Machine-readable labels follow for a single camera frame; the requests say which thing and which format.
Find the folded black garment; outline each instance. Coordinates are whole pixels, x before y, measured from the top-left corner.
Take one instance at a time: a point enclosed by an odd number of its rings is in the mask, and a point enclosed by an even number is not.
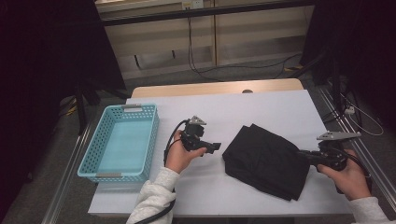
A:
[[[309,162],[293,143],[252,124],[243,126],[224,151],[225,173],[250,186],[290,201],[298,200]]]

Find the light blue plastic basket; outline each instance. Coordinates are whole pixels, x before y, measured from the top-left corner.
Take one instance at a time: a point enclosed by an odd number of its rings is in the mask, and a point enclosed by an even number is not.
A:
[[[93,182],[149,179],[159,125],[156,105],[108,106],[78,168]]]

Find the wire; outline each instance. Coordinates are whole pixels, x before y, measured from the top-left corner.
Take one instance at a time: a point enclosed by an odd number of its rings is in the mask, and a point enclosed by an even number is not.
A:
[[[333,151],[337,151],[337,152],[343,154],[344,156],[348,157],[349,159],[351,159],[352,161],[354,161],[356,164],[359,165],[359,167],[363,170],[364,176],[366,178],[370,178],[371,177],[370,172],[367,170],[366,167],[364,167],[364,165],[361,163],[361,161],[356,156],[351,155],[351,154],[345,152],[344,150],[340,150],[340,149],[335,148],[335,147],[325,147],[325,148],[333,150]]]
[[[321,120],[323,121],[324,124],[325,124],[325,123],[330,123],[330,122],[332,122],[332,121],[335,121],[335,120],[341,118],[341,116],[343,116],[343,114],[339,113],[336,117],[334,117],[334,118],[332,118],[332,119],[329,119],[329,120],[325,120],[326,118],[328,118],[329,116],[331,116],[336,110],[337,110],[337,109],[333,109],[331,112],[329,112],[329,113],[327,113],[327,114],[325,114],[325,115],[323,115],[323,116],[321,117]]]
[[[195,62],[194,62],[194,56],[192,53],[192,38],[191,38],[191,33],[192,33],[192,29],[191,29],[191,18],[188,17],[187,18],[188,22],[189,22],[189,66],[190,69],[198,74],[198,76],[206,78],[206,79],[210,79],[210,80],[215,80],[215,81],[219,81],[219,82],[223,82],[223,80],[217,79],[217,78],[213,78],[213,77],[205,77],[202,75],[201,72],[198,71],[198,69],[195,67]]]
[[[190,121],[189,119],[182,120],[182,121],[176,126],[176,128],[172,131],[172,134],[171,134],[171,136],[169,137],[168,143],[166,144],[165,151],[163,152],[163,165],[166,164],[166,159],[168,158],[168,152],[169,152],[169,149],[171,148],[171,146],[172,146],[175,142],[180,141],[180,139],[177,139],[176,141],[174,141],[174,142],[171,144],[172,138],[173,138],[173,136],[175,135],[175,133],[177,132],[177,129],[178,129],[183,123],[184,123],[184,124],[187,124],[189,121]],[[153,215],[153,216],[151,216],[151,217],[147,217],[147,218],[145,218],[145,219],[143,219],[143,220],[140,220],[140,221],[136,222],[136,224],[146,224],[146,223],[150,223],[150,222],[153,222],[153,221],[157,220],[157,219],[160,218],[160,217],[165,216],[166,214],[168,214],[168,213],[173,209],[173,207],[174,207],[174,205],[175,205],[175,202],[176,202],[176,199],[174,199],[172,202],[170,202],[170,203],[169,203],[169,206],[167,206],[165,209],[163,209],[160,213],[155,214],[155,215]]]
[[[176,141],[174,141],[174,142],[169,146],[169,148],[171,148],[172,145],[173,145],[174,143],[176,143],[176,142],[178,142],[178,141],[180,141],[180,140],[181,140],[181,138],[179,138],[179,139],[177,139]]]
[[[217,78],[212,78],[212,77],[205,77],[205,76],[203,76],[202,74],[203,74],[203,73],[210,72],[210,71],[214,71],[214,70],[217,70],[217,69],[222,69],[222,68],[253,68],[253,69],[256,69],[256,68],[273,67],[273,66],[277,66],[277,65],[282,64],[282,70],[279,72],[279,74],[277,74],[275,77],[273,77],[273,78],[277,78],[277,77],[279,77],[280,75],[282,75],[283,70],[284,70],[284,68],[285,68],[285,63],[286,63],[288,60],[290,60],[290,59],[292,59],[292,58],[294,58],[294,57],[297,57],[297,56],[301,56],[301,55],[302,55],[302,53],[294,54],[294,55],[290,56],[289,58],[287,58],[287,59],[285,59],[285,60],[282,60],[282,61],[279,62],[279,63],[273,63],[273,64],[263,65],[263,66],[226,65],[226,66],[218,66],[218,67],[214,67],[214,68],[209,68],[209,69],[203,70],[203,71],[198,71],[198,69],[195,67],[195,62],[194,62],[193,53],[192,53],[192,28],[191,28],[191,18],[188,18],[188,23],[189,23],[189,66],[190,66],[191,71],[195,72],[196,74],[198,74],[200,77],[203,77],[203,78],[207,78],[207,79],[211,79],[211,80],[223,82],[223,80],[220,80],[220,79],[217,79]]]
[[[344,95],[341,95],[342,97],[344,97],[346,99],[347,102],[349,102],[353,107],[355,107],[358,111],[360,111],[363,115],[365,115],[366,117],[368,117],[370,120],[372,120],[380,129],[381,129],[381,133],[370,133],[369,131],[363,129],[349,114],[350,119],[352,120],[352,122],[358,126],[359,128],[361,128],[362,131],[373,135],[373,136],[380,136],[384,133],[384,129],[382,128],[382,126],[375,120],[373,119],[370,115],[368,115],[366,112],[362,111],[361,109],[359,109],[356,105],[352,104]]]
[[[354,99],[356,106],[359,107],[359,103],[358,103],[357,97],[355,95],[355,92],[353,92],[353,91],[350,91],[350,92],[352,93],[352,97]],[[355,116],[356,116],[356,120],[358,121],[358,127],[359,127],[358,132],[360,132],[363,127],[363,125],[362,125],[363,121],[361,119],[361,112],[358,110],[357,113],[355,113]]]

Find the black cable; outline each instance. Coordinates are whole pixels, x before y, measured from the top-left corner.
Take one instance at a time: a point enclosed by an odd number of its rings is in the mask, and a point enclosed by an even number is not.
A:
[[[330,86],[332,86],[332,79],[329,78],[328,81],[329,81],[328,84],[329,84]],[[346,103],[346,101],[347,101],[347,100],[344,99],[344,101],[342,102],[342,107],[343,107],[343,108],[341,109],[341,111],[339,111],[339,113],[338,113],[338,115],[337,115],[336,117],[334,117],[334,118],[332,118],[332,119],[329,119],[329,120],[325,120],[326,118],[328,118],[332,113],[334,113],[334,112],[337,110],[336,108],[333,109],[332,112],[329,112],[328,114],[325,114],[324,116],[322,116],[321,119],[322,119],[323,123],[324,123],[324,124],[330,123],[330,122],[333,122],[333,121],[335,121],[335,120],[337,120],[337,119],[340,119],[342,116],[344,116],[345,110],[346,110],[346,108],[347,108],[347,103]]]
[[[203,76],[203,75],[201,74],[201,72],[199,72],[199,71],[197,70],[197,68],[195,67],[194,56],[193,56],[193,54],[192,54],[192,38],[191,38],[192,29],[191,29],[191,18],[187,18],[187,20],[188,20],[188,22],[189,22],[189,66],[190,66],[190,69],[191,69],[194,73],[198,74],[198,76],[200,76],[200,77],[202,77],[202,78],[206,78],[206,79],[210,79],[210,80],[215,80],[215,81],[218,81],[218,82],[223,82],[223,80],[220,80],[220,79],[217,79],[217,78],[205,77],[205,76]]]
[[[360,107],[359,107],[358,98],[356,97],[355,92],[354,92],[353,90],[350,90],[350,93],[352,94],[353,101],[354,101],[356,107],[357,107],[357,108],[360,108]],[[360,126],[360,127],[358,127],[358,132],[361,132],[361,129],[362,129],[362,127],[363,127],[363,120],[362,120],[362,118],[361,118],[361,112],[359,111],[359,109],[358,109],[357,111],[355,111],[355,116],[356,116],[356,119],[357,119],[358,124],[359,124],[359,126]]]
[[[192,28],[191,28],[191,18],[188,18],[188,23],[189,23],[189,66],[191,71],[195,72],[196,74],[198,74],[200,77],[203,78],[207,78],[207,79],[211,79],[211,80],[215,80],[215,81],[219,81],[219,82],[223,82],[223,80],[217,79],[217,78],[212,78],[212,77],[205,77],[202,75],[202,73],[207,73],[216,69],[222,69],[222,68],[267,68],[267,67],[273,67],[273,66],[277,66],[282,64],[282,69],[279,72],[279,74],[277,74],[275,77],[273,77],[273,79],[279,77],[280,75],[282,75],[283,70],[285,68],[285,63],[296,57],[296,56],[300,56],[302,55],[301,53],[298,54],[294,54],[292,56],[290,56],[289,58],[282,60],[279,63],[274,63],[274,64],[269,64],[269,65],[264,65],[264,66],[245,66],[245,65],[226,65],[226,66],[219,66],[219,67],[214,67],[214,68],[209,68],[207,70],[204,71],[198,71],[198,69],[195,67],[195,62],[194,62],[194,58],[193,58],[193,53],[192,53]]]
[[[351,159],[352,161],[354,161],[356,164],[359,165],[359,167],[363,171],[363,174],[364,174],[364,176],[366,178],[370,178],[371,177],[370,172],[366,169],[366,167],[364,167],[364,165],[361,163],[361,161],[356,156],[351,155],[351,154],[345,152],[344,150],[340,150],[340,149],[335,148],[335,147],[325,147],[325,148],[333,150],[333,151],[337,151],[337,152],[343,154],[344,156],[348,157],[349,159]]]
[[[165,149],[165,151],[163,152],[163,165],[166,164],[166,159],[167,159],[167,157],[168,157],[168,152],[169,152],[169,149],[171,148],[171,146],[172,146],[175,142],[180,141],[180,139],[177,139],[176,141],[174,141],[174,142],[171,144],[171,141],[172,141],[173,136],[175,135],[175,133],[177,132],[178,128],[179,128],[183,123],[184,123],[184,124],[187,124],[189,121],[190,121],[189,119],[185,119],[185,120],[181,121],[181,122],[176,126],[176,128],[172,131],[172,134],[171,134],[171,136],[170,136],[170,138],[169,138],[169,140],[168,140],[168,143],[166,144],[166,149]],[[153,215],[153,216],[151,216],[151,217],[147,217],[147,218],[145,218],[145,219],[143,219],[143,220],[140,220],[140,221],[136,222],[135,224],[147,224],[147,223],[150,223],[150,222],[153,222],[153,221],[157,220],[157,219],[160,218],[160,217],[165,216],[166,214],[168,214],[168,213],[173,209],[173,207],[174,207],[174,205],[175,205],[175,202],[176,202],[176,199],[174,199],[172,202],[170,202],[170,203],[169,203],[169,206],[167,206],[165,209],[163,209],[160,213],[155,214],[155,215]]]

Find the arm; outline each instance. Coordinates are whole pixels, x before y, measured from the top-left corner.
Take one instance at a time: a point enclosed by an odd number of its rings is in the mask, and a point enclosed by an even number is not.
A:
[[[180,141],[180,134],[181,131],[177,131],[174,135],[174,144],[169,149],[165,167],[161,168],[154,182],[147,181],[140,190],[137,206],[129,216],[127,224],[152,217],[168,207],[170,202],[176,198],[176,194],[172,191],[180,173],[189,166],[194,158],[200,157],[206,152],[206,148],[187,151]],[[172,217],[171,211],[153,223],[171,223]]]
[[[352,150],[346,150],[346,152],[356,156]],[[350,200],[349,205],[358,223],[389,222],[378,205],[378,199],[372,197],[362,169],[354,161],[347,160],[346,168],[340,172],[321,164],[318,165],[318,170],[331,178],[335,185],[344,192]]]

